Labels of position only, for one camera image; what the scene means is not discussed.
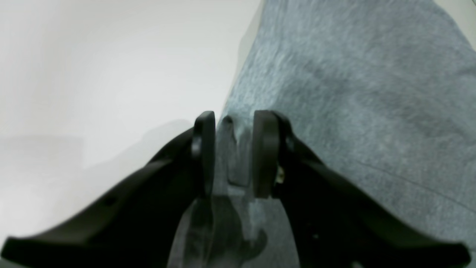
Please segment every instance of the gray sweatpants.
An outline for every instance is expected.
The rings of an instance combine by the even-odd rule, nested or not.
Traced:
[[[206,204],[191,208],[172,266],[298,267],[282,205],[251,196],[259,109],[288,116],[391,213],[476,258],[476,52],[432,0],[267,0],[218,126],[214,224]]]

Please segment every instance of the white background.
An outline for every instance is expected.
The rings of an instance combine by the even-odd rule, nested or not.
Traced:
[[[438,0],[476,46],[471,0]],[[217,118],[261,0],[0,0],[0,247]]]

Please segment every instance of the gray fabric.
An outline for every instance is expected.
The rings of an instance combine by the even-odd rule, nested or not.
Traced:
[[[263,233],[266,245],[210,249],[204,265],[298,267],[284,209],[252,198],[241,160],[259,109],[287,115],[328,166],[400,219],[476,251],[476,53],[433,1],[267,0],[217,132],[214,193],[229,196],[235,224],[215,213],[222,228],[203,243],[236,231],[220,247],[259,245]]]

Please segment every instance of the gray cloth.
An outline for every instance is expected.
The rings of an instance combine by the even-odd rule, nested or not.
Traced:
[[[391,213],[475,254],[476,52],[433,1],[267,0],[218,126],[216,225],[196,232],[190,221],[184,263],[298,267],[282,205],[251,196],[260,109],[288,116],[330,168]]]

